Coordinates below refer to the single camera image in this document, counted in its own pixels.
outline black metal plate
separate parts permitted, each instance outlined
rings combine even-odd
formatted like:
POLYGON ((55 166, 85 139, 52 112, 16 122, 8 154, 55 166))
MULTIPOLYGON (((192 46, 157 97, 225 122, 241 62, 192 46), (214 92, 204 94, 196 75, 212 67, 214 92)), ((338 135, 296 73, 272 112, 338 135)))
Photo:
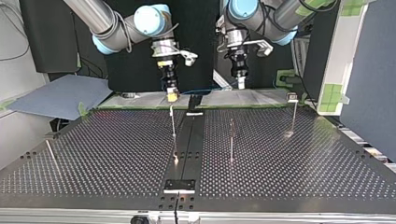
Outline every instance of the black metal plate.
POLYGON ((292 108, 207 110, 189 148, 202 162, 183 175, 198 181, 194 210, 396 214, 396 174, 310 109, 288 136, 291 121, 292 108))
MULTIPOLYGON (((182 130, 184 111, 175 116, 182 130)), ((164 180, 181 178, 173 154, 189 136, 175 148, 167 110, 93 112, 53 143, 58 160, 44 149, 0 173, 0 207, 166 209, 164 180)))

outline metal bracket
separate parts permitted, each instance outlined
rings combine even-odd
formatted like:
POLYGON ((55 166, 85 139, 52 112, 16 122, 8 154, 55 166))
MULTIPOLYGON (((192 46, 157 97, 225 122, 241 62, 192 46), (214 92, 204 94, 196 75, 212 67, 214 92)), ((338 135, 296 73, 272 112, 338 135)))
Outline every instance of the metal bracket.
POLYGON ((195 193, 195 180, 166 180, 165 188, 163 189, 165 194, 194 194, 195 193))
MULTIPOLYGON (((235 48, 238 46, 241 46, 242 42, 236 42, 236 43, 232 43, 230 45, 227 45, 227 48, 235 48)), ((266 57, 269 56, 272 51, 274 50, 274 47, 272 45, 270 45, 266 40, 261 39, 261 40, 252 40, 252 41, 247 41, 245 43, 243 43, 244 46, 247 45, 257 45, 259 46, 259 49, 257 50, 257 56, 258 57, 266 57)))

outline wire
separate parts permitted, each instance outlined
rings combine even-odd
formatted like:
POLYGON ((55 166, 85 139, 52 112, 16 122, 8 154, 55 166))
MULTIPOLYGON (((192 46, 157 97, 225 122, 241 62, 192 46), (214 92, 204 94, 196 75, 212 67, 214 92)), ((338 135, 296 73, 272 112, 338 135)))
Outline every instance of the wire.
POLYGON ((88 59, 86 59, 86 58, 83 58, 83 57, 81 57, 81 56, 79 56, 80 57, 80 59, 82 60, 82 61, 85 61, 85 62, 87 62, 87 63, 90 63, 91 65, 93 65, 94 67, 96 67, 99 71, 100 71, 100 77, 101 78, 105 78, 105 75, 104 75, 104 72, 103 72, 103 70, 99 67, 99 65, 97 65, 96 63, 93 63, 93 62, 91 62, 90 60, 88 60, 88 59))
POLYGON ((175 211, 174 211, 174 215, 175 215, 175 224, 178 224, 177 206, 178 206, 178 197, 179 197, 179 196, 180 196, 180 193, 177 195, 176 205, 175 205, 175 211))
POLYGON ((166 31, 165 33, 161 34, 161 35, 155 35, 153 36, 153 38, 161 38, 164 37, 166 35, 169 35, 171 32, 173 32, 174 30, 176 30, 176 28, 179 26, 179 23, 177 23, 176 25, 174 25, 171 29, 169 29, 168 31, 166 31))
POLYGON ((29 49, 30 49, 30 45, 27 46, 27 48, 26 48, 24 53, 22 53, 20 55, 17 55, 17 56, 14 56, 14 57, 0 59, 0 62, 12 61, 12 60, 15 60, 15 59, 19 59, 19 58, 25 56, 27 54, 27 52, 29 52, 29 49))
POLYGON ((336 6, 336 5, 338 4, 338 2, 339 2, 339 0, 334 0, 334 1, 332 2, 332 5, 331 5, 331 6, 327 6, 327 7, 325 7, 325 8, 320 9, 320 8, 314 8, 314 7, 309 6, 309 5, 305 2, 305 0, 299 0, 299 1, 300 1, 300 4, 303 5, 303 7, 305 7, 306 9, 308 9, 308 10, 310 10, 310 11, 313 11, 313 12, 328 12, 328 11, 331 11, 331 10, 333 10, 333 9, 335 8, 335 6, 336 6))
POLYGON ((318 110, 318 107, 317 107, 317 105, 315 105, 315 102, 314 102, 313 98, 311 97, 311 94, 309 94, 309 91, 308 91, 308 89, 305 86, 304 79, 303 79, 303 77, 300 74, 299 63, 297 62, 298 61, 297 53, 296 53, 297 52, 297 48, 296 48, 295 40, 293 39, 292 41, 293 41, 293 47, 294 47, 294 55, 293 56, 294 56, 294 59, 296 60, 296 66, 297 66, 297 77, 300 78, 301 83, 303 84, 304 90, 305 90, 306 94, 308 95, 309 100, 311 101, 312 105, 314 106, 314 108, 316 110, 318 110))
POLYGON ((7 19, 9 20, 9 22, 11 22, 11 24, 14 26, 14 28, 21 34, 23 35, 25 38, 27 38, 26 34, 15 24, 15 22, 8 16, 8 14, 3 10, 2 7, 7 7, 8 9, 10 9, 16 16, 17 18, 20 20, 22 28, 23 28, 23 20, 20 18, 20 15, 18 15, 18 12, 16 11, 16 9, 0 2, 0 9, 3 11, 4 15, 7 17, 7 19))
MULTIPOLYGON (((4 2, 0 2, 0 8, 1 8, 1 10, 3 11, 3 13, 6 15, 7 19, 9 20, 9 22, 14 26, 14 28, 15 28, 23 37, 27 38, 26 34, 18 28, 18 26, 15 24, 15 22, 8 16, 8 14, 2 9, 2 7, 6 7, 6 8, 8 8, 8 9, 10 9, 10 10, 17 16, 17 18, 20 20, 20 22, 21 22, 21 24, 22 24, 22 26, 23 26, 23 19, 22 19, 22 17, 21 17, 20 12, 18 12, 18 11, 17 11, 15 8, 13 8, 12 6, 10 6, 10 5, 8 5, 8 4, 4 3, 4 2)), ((15 59, 19 59, 19 58, 25 56, 25 55, 29 52, 29 49, 30 49, 30 45, 29 45, 29 43, 28 43, 28 44, 27 44, 27 47, 26 47, 26 50, 25 50, 22 54, 17 55, 17 56, 13 56, 13 57, 9 57, 9 58, 0 59, 0 62, 6 62, 6 61, 12 61, 12 60, 15 60, 15 59)))

